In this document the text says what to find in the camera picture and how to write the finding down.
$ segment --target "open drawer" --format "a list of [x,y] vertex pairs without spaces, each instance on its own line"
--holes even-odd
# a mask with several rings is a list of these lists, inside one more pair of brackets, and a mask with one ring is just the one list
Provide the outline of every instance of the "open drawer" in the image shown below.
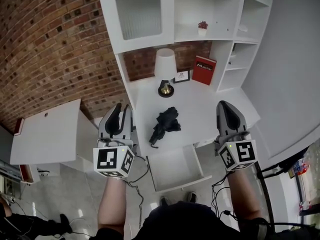
[[181,189],[212,177],[204,177],[193,145],[146,158],[154,189],[158,193]]

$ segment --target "white shelving unit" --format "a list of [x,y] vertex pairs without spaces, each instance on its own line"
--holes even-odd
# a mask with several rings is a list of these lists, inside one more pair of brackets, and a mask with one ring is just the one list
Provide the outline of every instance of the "white shelving unit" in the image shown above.
[[[211,143],[219,134],[218,102],[233,104],[248,128],[260,119],[241,85],[258,51],[272,0],[100,1],[155,190],[166,192],[208,179],[193,146]],[[206,36],[198,35],[200,21],[208,23]],[[155,77],[130,81],[125,52],[198,40],[212,41],[209,58],[217,63],[210,86],[193,80],[176,83],[173,96],[162,98]],[[158,149],[152,148],[149,139],[156,118],[169,107],[177,109],[181,131],[166,133],[156,143]]]

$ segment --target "white lamp shade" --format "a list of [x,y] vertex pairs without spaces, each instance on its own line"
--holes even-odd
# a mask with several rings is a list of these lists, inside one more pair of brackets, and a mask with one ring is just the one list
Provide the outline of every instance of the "white lamp shade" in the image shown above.
[[168,48],[156,52],[154,75],[159,80],[171,80],[177,75],[175,52]]

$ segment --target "frosted glass panel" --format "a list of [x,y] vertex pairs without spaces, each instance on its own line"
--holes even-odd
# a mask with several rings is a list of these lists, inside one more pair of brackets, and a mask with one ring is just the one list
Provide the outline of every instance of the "frosted glass panel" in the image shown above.
[[162,33],[160,0],[115,0],[124,40]]

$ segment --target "white pot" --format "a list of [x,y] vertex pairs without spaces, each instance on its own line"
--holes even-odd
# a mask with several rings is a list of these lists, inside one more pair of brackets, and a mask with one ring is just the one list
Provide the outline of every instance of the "white pot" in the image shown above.
[[206,34],[207,34],[207,29],[198,27],[198,34],[199,34],[200,37],[205,37]]

